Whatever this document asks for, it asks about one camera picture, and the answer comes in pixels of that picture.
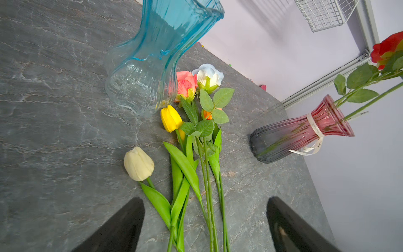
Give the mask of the pink rose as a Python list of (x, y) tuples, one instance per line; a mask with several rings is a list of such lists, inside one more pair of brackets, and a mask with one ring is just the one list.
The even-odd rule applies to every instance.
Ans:
[(178, 71), (176, 73), (178, 91), (174, 102), (180, 103), (181, 97), (184, 100), (192, 102), (196, 96), (198, 88), (197, 76), (193, 75), (190, 71)]

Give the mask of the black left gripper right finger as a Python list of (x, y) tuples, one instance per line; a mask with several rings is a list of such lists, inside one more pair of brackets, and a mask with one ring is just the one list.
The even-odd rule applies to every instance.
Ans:
[(268, 200), (267, 219), (277, 252), (339, 251), (277, 196)]

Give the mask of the white blue rose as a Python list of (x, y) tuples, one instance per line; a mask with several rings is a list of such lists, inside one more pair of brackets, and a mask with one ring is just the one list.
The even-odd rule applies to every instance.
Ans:
[(208, 135), (208, 129), (213, 128), (203, 123), (203, 112), (208, 112), (214, 121), (220, 127), (228, 123), (228, 115), (223, 112), (231, 101), (234, 90), (231, 88), (220, 88), (224, 75), (211, 64), (202, 64), (191, 72), (197, 76), (198, 88), (196, 96), (192, 102), (184, 100), (181, 97), (180, 105), (184, 108), (190, 122), (186, 123), (181, 129), (186, 133), (187, 137), (192, 140), (192, 148), (199, 155), (197, 140), (200, 137)]

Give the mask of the yellow tulip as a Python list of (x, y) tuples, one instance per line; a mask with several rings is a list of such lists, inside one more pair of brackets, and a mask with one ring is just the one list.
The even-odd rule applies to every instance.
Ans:
[(184, 217), (190, 197), (190, 190), (193, 190), (197, 199), (201, 199), (199, 178), (196, 173), (198, 162), (194, 160), (191, 138), (180, 133), (183, 125), (182, 118), (177, 110), (169, 105), (161, 110), (161, 119), (167, 132), (175, 132), (180, 145), (185, 150), (165, 142), (164, 146), (171, 157), (172, 179), (173, 179), (173, 202), (171, 205), (171, 235), (176, 243), (177, 251), (183, 252), (184, 246)]

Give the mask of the white tulip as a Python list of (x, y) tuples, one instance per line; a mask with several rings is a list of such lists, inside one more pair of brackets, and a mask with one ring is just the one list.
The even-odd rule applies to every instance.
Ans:
[(160, 217), (170, 230), (167, 251), (171, 252), (174, 242), (173, 225), (171, 224), (171, 205), (163, 194), (154, 186), (151, 175), (154, 172), (154, 162), (140, 147), (134, 147), (124, 156), (124, 168), (129, 177), (138, 181), (144, 194), (154, 206)]

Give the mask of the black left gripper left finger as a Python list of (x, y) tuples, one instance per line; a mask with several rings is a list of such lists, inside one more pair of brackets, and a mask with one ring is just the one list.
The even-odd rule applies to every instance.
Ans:
[(144, 217), (144, 202), (135, 197), (73, 251), (135, 252)]

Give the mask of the red rose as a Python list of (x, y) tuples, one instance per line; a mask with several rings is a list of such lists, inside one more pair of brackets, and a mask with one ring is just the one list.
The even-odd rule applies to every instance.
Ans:
[(368, 88), (384, 80), (403, 77), (403, 33), (401, 31), (375, 44), (370, 57), (372, 64), (362, 64), (347, 77), (339, 74), (334, 80), (335, 89), (342, 96), (334, 102), (337, 108), (346, 102), (364, 104), (345, 116), (344, 121), (364, 113), (370, 105), (403, 86), (399, 83), (382, 94)]

